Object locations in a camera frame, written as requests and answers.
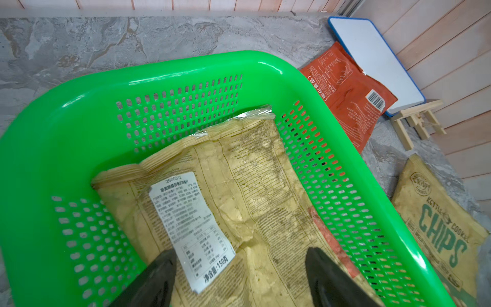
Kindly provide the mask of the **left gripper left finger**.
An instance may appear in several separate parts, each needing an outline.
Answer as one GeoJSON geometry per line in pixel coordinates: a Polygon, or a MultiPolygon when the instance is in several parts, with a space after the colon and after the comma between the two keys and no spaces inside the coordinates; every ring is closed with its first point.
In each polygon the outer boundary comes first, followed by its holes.
{"type": "Polygon", "coordinates": [[[176,270],[175,250],[162,252],[109,306],[169,307],[176,270]]]}

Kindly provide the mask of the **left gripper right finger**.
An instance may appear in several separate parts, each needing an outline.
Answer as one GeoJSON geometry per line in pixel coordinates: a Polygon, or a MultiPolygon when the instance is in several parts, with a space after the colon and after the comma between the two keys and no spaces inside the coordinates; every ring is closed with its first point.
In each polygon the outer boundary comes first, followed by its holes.
{"type": "Polygon", "coordinates": [[[315,307],[380,305],[320,248],[308,248],[305,266],[315,307]]]}

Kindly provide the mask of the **tan olive chips bag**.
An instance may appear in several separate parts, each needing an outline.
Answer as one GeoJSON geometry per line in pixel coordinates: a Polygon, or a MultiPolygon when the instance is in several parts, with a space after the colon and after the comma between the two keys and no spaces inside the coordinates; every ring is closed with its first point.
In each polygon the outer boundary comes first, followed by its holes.
{"type": "Polygon", "coordinates": [[[382,301],[318,216],[270,108],[98,174],[92,188],[147,264],[178,255],[172,306],[312,306],[309,248],[382,301]]]}

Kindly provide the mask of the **tan kettle chips bag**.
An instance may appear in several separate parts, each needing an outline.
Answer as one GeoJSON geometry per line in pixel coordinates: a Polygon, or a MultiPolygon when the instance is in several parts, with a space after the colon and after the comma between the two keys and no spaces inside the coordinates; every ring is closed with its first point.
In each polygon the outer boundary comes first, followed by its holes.
{"type": "Polygon", "coordinates": [[[476,306],[478,250],[489,231],[447,194],[416,154],[408,158],[391,202],[455,305],[476,306]]]}

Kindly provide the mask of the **red chips bag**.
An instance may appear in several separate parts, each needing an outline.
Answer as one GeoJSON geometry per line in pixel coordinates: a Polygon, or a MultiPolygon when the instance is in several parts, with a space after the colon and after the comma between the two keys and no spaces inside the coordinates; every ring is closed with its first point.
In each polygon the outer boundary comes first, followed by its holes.
{"type": "Polygon", "coordinates": [[[398,101],[382,83],[366,75],[338,42],[300,72],[316,89],[359,153],[381,115],[398,101]]]}

